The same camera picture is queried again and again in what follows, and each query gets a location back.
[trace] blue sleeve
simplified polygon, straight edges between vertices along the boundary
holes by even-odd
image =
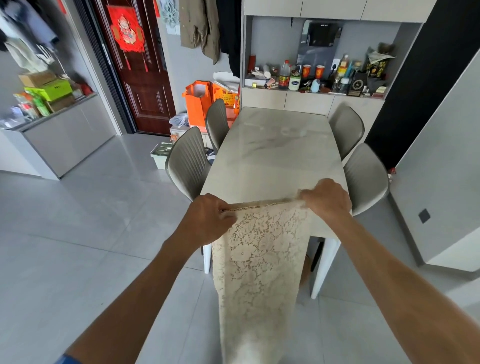
[[[82,363],[76,359],[73,359],[71,356],[64,354],[55,362],[55,364],[82,364]]]

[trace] upper cabinet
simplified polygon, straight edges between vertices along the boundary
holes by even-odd
[[[244,15],[300,17],[302,0],[245,0]]]
[[[367,0],[303,0],[300,16],[302,18],[360,20],[366,2]]]
[[[361,19],[424,23],[435,3],[436,0],[368,0]]]

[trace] forearm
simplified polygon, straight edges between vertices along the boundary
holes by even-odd
[[[327,221],[413,363],[477,363],[479,327],[354,218]]]
[[[82,364],[135,363],[150,328],[191,252],[172,235],[145,270],[66,353]]]

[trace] gray chair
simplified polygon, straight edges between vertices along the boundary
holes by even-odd
[[[385,166],[365,143],[355,149],[343,169],[353,216],[387,196],[390,183]]]
[[[165,170],[190,201],[200,195],[210,171],[200,129],[192,127],[178,138],[165,161]]]
[[[229,131],[227,121],[227,110],[225,109],[225,102],[222,99],[217,99],[208,108],[207,117],[205,118],[205,125],[208,132],[208,137],[212,142],[215,153],[218,153],[223,140]]]
[[[353,150],[365,133],[361,117],[347,104],[341,103],[329,120],[342,160]]]

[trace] hand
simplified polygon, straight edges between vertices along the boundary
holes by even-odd
[[[237,221],[235,216],[220,218],[229,205],[212,194],[198,196],[188,207],[174,235],[178,235],[192,252],[213,243]]]
[[[319,180],[313,190],[302,190],[300,197],[306,206],[323,220],[350,213],[352,202],[348,193],[330,178]]]

